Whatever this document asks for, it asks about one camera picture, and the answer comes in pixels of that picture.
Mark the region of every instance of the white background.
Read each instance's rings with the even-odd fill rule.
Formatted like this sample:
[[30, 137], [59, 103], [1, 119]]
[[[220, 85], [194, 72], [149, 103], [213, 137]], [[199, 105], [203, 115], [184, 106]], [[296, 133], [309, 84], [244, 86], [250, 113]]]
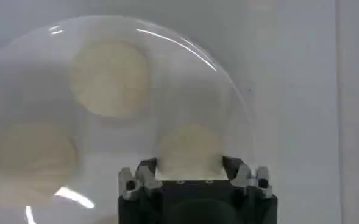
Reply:
[[[251, 103], [255, 156], [272, 169], [280, 223], [341, 223], [339, 68], [344, 214], [346, 223], [359, 223], [359, 1], [0, 0], [0, 46], [94, 14], [168, 26], [226, 68]], [[336, 24], [346, 28], [339, 67]]]
[[359, 0], [339, 5], [344, 221], [359, 223]]

